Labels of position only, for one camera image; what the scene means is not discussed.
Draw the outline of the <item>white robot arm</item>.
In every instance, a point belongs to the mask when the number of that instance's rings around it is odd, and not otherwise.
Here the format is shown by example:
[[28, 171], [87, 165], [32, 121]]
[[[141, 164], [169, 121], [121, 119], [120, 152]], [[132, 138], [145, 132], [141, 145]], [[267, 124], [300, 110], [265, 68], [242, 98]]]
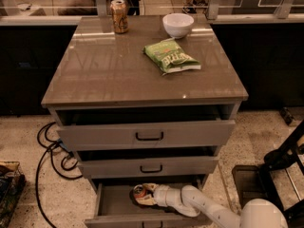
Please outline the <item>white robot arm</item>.
[[240, 215], [205, 196], [198, 188], [182, 189], [156, 183], [136, 185], [132, 195], [139, 205], [172, 207], [190, 218], [204, 214], [219, 228], [288, 228], [282, 212], [266, 199], [252, 199]]

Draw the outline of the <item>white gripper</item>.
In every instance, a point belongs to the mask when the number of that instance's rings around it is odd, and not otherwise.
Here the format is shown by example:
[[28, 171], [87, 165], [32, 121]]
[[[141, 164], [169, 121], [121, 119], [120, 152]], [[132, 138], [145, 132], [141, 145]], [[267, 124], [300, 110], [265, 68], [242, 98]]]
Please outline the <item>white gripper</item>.
[[160, 207], [167, 207], [166, 196], [170, 187], [168, 185], [157, 185], [156, 183], [144, 183], [142, 185], [146, 190], [154, 192], [153, 196], [151, 194], [145, 195], [141, 198], [136, 198], [136, 202], [140, 205], [153, 206], [159, 205]]

